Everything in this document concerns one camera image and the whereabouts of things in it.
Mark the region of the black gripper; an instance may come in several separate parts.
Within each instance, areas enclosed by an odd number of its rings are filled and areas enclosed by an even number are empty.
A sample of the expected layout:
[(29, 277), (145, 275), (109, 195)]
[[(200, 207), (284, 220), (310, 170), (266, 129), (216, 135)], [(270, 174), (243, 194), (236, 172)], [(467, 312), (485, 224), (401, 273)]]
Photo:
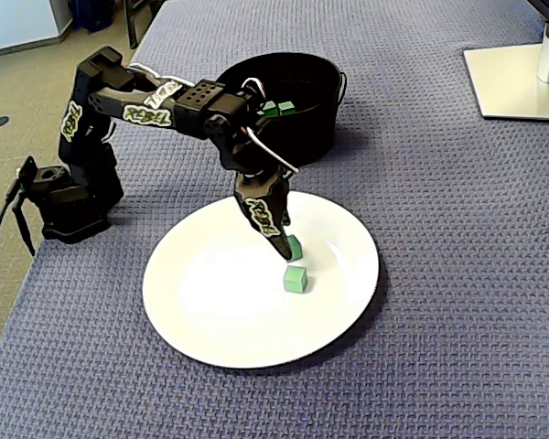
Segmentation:
[[(268, 173), (278, 166), (283, 175), (297, 174), (297, 167), (267, 147), (255, 133), (219, 135), (221, 165), (247, 176)], [(286, 261), (292, 259), (292, 250), (285, 233), (291, 224), (287, 201), (289, 181), (282, 176), (235, 178), (235, 199), (251, 227), (259, 232)]]

